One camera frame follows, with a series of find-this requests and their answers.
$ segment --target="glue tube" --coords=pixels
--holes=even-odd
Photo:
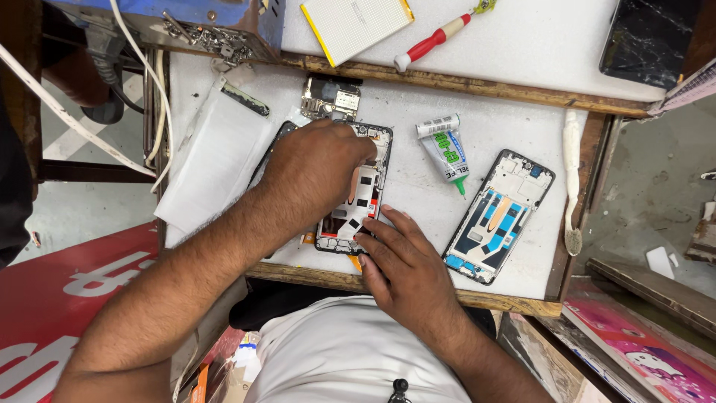
[[[463,146],[460,144],[460,116],[458,114],[415,125],[417,137],[427,150],[435,168],[442,173],[446,184],[454,184],[465,197],[463,181],[470,174]]]

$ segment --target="white shirt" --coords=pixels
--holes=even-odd
[[[370,296],[320,300],[260,333],[247,403],[383,403],[398,378],[413,403],[470,402],[450,368]]]

